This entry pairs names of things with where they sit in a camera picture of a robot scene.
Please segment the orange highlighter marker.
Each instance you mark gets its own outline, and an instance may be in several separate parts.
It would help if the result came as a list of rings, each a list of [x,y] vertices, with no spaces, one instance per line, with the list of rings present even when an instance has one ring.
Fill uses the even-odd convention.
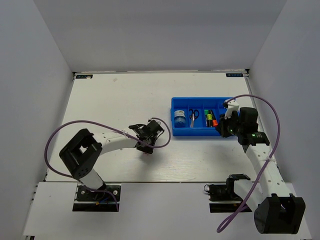
[[[213,110],[210,109],[210,110],[209,110],[209,113],[210,113],[211,116],[212,116],[212,125],[213,125],[214,127],[217,127],[217,126],[218,126],[218,121],[217,121],[217,119],[216,119],[216,117],[215,117],[215,114],[214,114]]]

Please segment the yellow highlighter marker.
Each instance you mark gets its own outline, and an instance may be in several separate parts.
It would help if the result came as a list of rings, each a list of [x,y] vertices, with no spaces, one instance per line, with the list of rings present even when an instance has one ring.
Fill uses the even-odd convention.
[[[209,124],[208,124],[208,114],[209,114],[209,111],[207,109],[204,110],[204,118],[205,118],[205,126],[206,127],[209,127]]]

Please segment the blue glue bottle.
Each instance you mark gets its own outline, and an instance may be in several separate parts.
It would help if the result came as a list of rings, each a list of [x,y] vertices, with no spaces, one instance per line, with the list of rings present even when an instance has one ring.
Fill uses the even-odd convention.
[[[187,125],[186,111],[178,109],[174,111],[173,124],[175,128],[185,128]]]

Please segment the black handled scissors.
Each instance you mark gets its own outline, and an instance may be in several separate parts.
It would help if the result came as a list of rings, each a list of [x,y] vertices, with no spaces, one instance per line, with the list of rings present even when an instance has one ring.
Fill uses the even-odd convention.
[[[190,127],[193,128],[200,113],[198,109],[189,109]]]

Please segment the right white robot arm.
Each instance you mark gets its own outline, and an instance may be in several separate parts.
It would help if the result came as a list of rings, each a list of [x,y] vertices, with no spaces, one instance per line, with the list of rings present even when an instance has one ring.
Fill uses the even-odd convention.
[[[270,141],[258,126],[258,111],[252,107],[231,106],[220,115],[216,130],[224,138],[237,137],[257,174],[255,182],[244,174],[230,176],[226,195],[233,200],[240,197],[243,200],[240,206],[252,210],[259,233],[295,235],[304,216],[305,201],[294,196],[285,184],[277,164],[269,156]]]

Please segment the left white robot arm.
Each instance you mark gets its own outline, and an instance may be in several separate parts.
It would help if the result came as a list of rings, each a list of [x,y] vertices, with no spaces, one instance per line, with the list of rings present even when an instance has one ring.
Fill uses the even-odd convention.
[[[72,178],[84,184],[90,196],[99,200],[106,193],[102,178],[94,170],[99,156],[122,149],[152,154],[157,139],[164,131],[155,120],[130,125],[119,132],[92,133],[83,128],[62,148],[59,157]]]

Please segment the blue plastic compartment tray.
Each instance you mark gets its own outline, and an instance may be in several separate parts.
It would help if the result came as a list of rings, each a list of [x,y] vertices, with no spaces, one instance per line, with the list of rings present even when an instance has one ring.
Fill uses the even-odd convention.
[[[212,125],[206,127],[204,110],[213,110],[217,122],[220,115],[226,113],[223,102],[229,97],[173,97],[171,99],[170,118],[172,124],[172,134],[175,137],[202,137],[202,136],[219,136],[216,128]],[[199,111],[199,117],[194,122],[194,127],[190,127],[189,109]],[[185,110],[186,127],[174,127],[174,111]]]

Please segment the right corner label sticker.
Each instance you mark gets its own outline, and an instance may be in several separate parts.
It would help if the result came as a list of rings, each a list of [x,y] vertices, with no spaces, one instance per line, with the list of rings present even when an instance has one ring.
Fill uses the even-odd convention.
[[[243,78],[244,75],[242,73],[226,73],[227,78]]]

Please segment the corner label sticker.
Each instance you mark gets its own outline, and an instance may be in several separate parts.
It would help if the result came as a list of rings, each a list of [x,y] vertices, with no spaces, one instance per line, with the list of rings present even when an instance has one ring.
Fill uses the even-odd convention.
[[[242,73],[226,73],[227,78],[243,78],[244,75]]]
[[[92,79],[92,74],[79,74],[75,76],[76,79]]]

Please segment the left corner label sticker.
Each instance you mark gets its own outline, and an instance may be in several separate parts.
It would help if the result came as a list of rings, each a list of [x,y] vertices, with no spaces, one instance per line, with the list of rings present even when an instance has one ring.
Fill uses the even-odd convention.
[[[75,76],[76,79],[92,79],[92,74],[79,74]]]

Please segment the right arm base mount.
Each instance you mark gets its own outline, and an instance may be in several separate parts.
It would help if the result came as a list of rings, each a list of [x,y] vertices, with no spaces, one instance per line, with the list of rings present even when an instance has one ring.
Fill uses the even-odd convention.
[[[246,174],[231,174],[223,184],[208,183],[203,187],[209,196],[210,213],[234,213],[243,199],[234,192],[234,183],[251,180]]]

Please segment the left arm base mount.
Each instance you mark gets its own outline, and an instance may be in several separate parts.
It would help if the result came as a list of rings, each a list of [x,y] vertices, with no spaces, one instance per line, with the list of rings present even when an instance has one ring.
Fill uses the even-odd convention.
[[[116,202],[106,192],[92,192],[78,185],[75,192],[73,212],[117,212]]]

